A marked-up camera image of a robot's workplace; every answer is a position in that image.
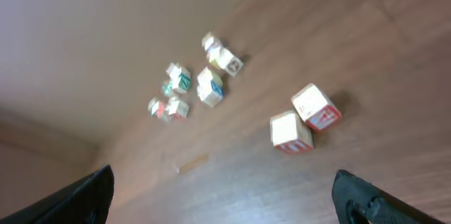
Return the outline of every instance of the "beige wall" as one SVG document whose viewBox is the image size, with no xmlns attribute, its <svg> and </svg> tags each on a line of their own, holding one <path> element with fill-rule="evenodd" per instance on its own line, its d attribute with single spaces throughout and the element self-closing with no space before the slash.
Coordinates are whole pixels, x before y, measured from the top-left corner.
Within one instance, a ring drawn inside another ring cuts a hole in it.
<svg viewBox="0 0 451 224">
<path fill-rule="evenodd" d="M 0 113 L 0 218 L 86 175 L 94 152 L 70 135 Z"/>
</svg>

